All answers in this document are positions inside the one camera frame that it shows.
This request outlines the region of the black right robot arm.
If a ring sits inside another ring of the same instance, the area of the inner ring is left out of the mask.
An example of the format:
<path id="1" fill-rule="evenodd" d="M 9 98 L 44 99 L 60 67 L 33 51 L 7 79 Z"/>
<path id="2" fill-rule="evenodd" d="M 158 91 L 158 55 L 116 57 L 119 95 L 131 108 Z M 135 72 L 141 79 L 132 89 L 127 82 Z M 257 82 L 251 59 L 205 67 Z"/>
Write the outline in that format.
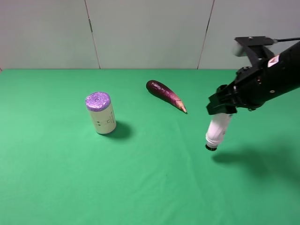
<path id="1" fill-rule="evenodd" d="M 250 67 L 236 72 L 228 85 L 217 88 L 209 97 L 207 111 L 233 114 L 237 108 L 255 110 L 265 102 L 288 93 L 300 86 L 300 44 L 296 43 L 274 55 L 266 46 L 244 46 Z"/>

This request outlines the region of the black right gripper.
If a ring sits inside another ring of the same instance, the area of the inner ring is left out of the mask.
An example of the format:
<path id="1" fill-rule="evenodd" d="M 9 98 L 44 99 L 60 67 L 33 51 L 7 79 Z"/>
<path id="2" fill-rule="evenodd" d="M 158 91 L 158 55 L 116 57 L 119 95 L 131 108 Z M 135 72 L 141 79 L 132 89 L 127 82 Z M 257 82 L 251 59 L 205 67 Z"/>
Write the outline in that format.
<path id="1" fill-rule="evenodd" d="M 277 96 L 277 65 L 268 60 L 258 66 L 242 69 L 229 85 L 219 86 L 209 97 L 209 115 L 235 114 L 237 108 L 255 110 Z"/>

